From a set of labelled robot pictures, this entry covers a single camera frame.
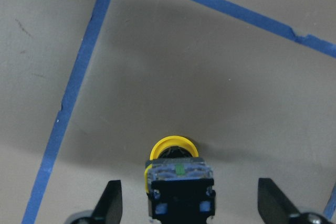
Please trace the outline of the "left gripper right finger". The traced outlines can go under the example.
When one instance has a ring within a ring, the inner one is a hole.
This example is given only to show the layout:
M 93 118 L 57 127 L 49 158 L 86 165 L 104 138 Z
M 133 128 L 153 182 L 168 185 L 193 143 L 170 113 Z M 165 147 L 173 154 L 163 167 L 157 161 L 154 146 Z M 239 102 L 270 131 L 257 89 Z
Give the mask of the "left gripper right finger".
M 325 216 L 300 211 L 271 178 L 259 178 L 257 209 L 263 223 L 329 223 Z

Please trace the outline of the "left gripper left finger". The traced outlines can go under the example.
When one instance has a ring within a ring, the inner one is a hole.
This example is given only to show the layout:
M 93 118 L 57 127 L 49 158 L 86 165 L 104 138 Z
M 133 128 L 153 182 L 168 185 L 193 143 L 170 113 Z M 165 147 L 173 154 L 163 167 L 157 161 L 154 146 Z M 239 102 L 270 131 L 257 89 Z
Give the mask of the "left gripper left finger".
M 65 223 L 120 223 L 122 213 L 121 180 L 111 180 L 93 210 L 72 214 Z

